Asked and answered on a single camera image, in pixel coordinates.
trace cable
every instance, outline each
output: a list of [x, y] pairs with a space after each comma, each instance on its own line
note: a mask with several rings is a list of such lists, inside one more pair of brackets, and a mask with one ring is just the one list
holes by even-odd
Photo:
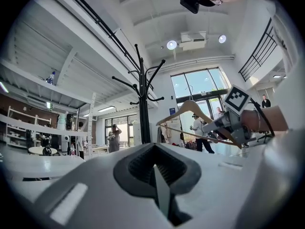
[[260, 108], [260, 105], [254, 101], [252, 98], [250, 99], [250, 101], [253, 103], [253, 105], [255, 106], [255, 108], [257, 109], [258, 113], [261, 115], [261, 117], [265, 120], [267, 126], [269, 127], [269, 130], [271, 132], [272, 136], [275, 136], [275, 133], [270, 125], [270, 122], [268, 121], [266, 115], [263, 113], [262, 109]]

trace ceiling light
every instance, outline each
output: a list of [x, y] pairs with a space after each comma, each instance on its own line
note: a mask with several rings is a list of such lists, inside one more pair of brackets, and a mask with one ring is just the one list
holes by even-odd
[[174, 50], [177, 47], [177, 42], [174, 40], [169, 41], [166, 46], [169, 50]]
[[0, 82], [0, 86], [1, 86], [3, 91], [5, 91], [7, 94], [9, 93], [9, 91], [6, 89], [5, 85], [3, 85], [2, 82]]
[[227, 37], [225, 35], [221, 35], [221, 36], [218, 37], [218, 41], [220, 43], [224, 43], [226, 40], [227, 40]]
[[108, 108], [99, 110], [99, 112], [104, 112], [104, 111], [111, 110], [111, 109], [114, 109], [114, 107], [110, 106]]

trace black railing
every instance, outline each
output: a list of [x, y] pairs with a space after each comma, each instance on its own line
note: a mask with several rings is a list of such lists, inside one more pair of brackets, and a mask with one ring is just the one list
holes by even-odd
[[91, 6], [85, 0], [74, 0], [83, 10], [85, 10], [89, 16], [94, 20], [94, 22], [101, 27], [101, 29], [108, 35], [108, 37], [115, 43], [115, 45], [122, 51], [124, 56], [132, 63], [135, 67], [135, 70], [140, 73], [140, 67], [136, 63], [136, 61], [132, 58], [120, 40], [116, 37], [116, 35], [112, 32], [109, 26], [100, 18], [100, 16], [91, 8]]
[[258, 45], [254, 49], [250, 58], [244, 64], [244, 66], [240, 69], [238, 73], [240, 73], [246, 82], [268, 59], [270, 54], [277, 47], [277, 44], [274, 40], [274, 35], [271, 34], [273, 26], [270, 26], [271, 19], [268, 22], [268, 25], [261, 37]]

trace white shelving unit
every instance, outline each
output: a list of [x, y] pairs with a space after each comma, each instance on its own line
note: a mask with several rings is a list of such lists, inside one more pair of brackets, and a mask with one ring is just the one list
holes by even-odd
[[[51, 124], [51, 119], [50, 120], [46, 120], [46, 119], [42, 119], [42, 118], [39, 118], [38, 115], [35, 115], [35, 116], [32, 116], [32, 115], [29, 115], [29, 114], [25, 114], [25, 113], [22, 113], [22, 112], [19, 112], [19, 111], [16, 111], [16, 110], [13, 110], [10, 106], [9, 106], [9, 110], [8, 110], [8, 117], [10, 116], [11, 113], [17, 113], [17, 114], [20, 114], [20, 115], [24, 115], [24, 116], [27, 116], [29, 118], [33, 118], [34, 119], [34, 123], [35, 125], [38, 124], [38, 121], [41, 120], [41, 121], [45, 121], [45, 122], [48, 122]], [[15, 136], [15, 135], [12, 135], [10, 134], [10, 130], [17, 130], [17, 131], [20, 131], [20, 136]], [[23, 147], [23, 148], [26, 148], [25, 145], [22, 145], [20, 144], [20, 141], [21, 142], [25, 142], [26, 141], [26, 137], [25, 137], [25, 132], [26, 132], [26, 129], [23, 129], [23, 128], [19, 128], [19, 127], [16, 127], [16, 126], [12, 126], [12, 125], [9, 125], [9, 124], [6, 124], [6, 137], [8, 138], [8, 145], [10, 146], [15, 146], [15, 147]], [[40, 141], [37, 140], [36, 138], [33, 139], [34, 141], [34, 145], [36, 146], [37, 143], [39, 143]]]

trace wooden hanger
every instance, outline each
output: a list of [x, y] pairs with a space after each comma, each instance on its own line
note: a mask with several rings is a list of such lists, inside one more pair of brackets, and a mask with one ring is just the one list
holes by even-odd
[[[213, 121], [211, 118], [207, 117], [202, 112], [202, 110], [200, 109], [200, 107], [198, 106], [198, 104], [195, 101], [193, 101], [193, 100], [186, 100], [176, 113], [174, 113], [174, 114], [164, 118], [163, 120], [158, 121], [156, 125], [160, 125], [161, 126], [164, 122], [169, 121], [169, 120], [171, 120], [171, 119], [173, 119], [173, 118], [175, 118], [175, 117], [177, 117], [177, 116], [179, 116], [179, 115], [181, 115], [181, 114], [183, 114], [185, 112], [188, 112], [188, 111], [191, 111], [194, 114], [198, 115], [200, 118], [202, 118], [207, 123], [211, 123]], [[177, 130], [177, 129], [172, 129], [172, 130], [178, 131], [178, 132], [182, 132], [182, 133], [186, 133], [186, 132], [183, 132], [183, 131]], [[226, 129], [221, 128], [218, 131], [232, 142], [232, 143], [226, 142], [226, 144], [235, 145], [235, 146], [239, 147], [240, 149], [242, 148], [242, 146], [240, 144], [238, 144], [234, 140], [234, 138], [231, 136], [231, 134]], [[202, 137], [202, 136], [199, 136], [199, 137], [207, 139], [207, 140], [215, 140], [215, 139], [209, 138], [209, 137]]]

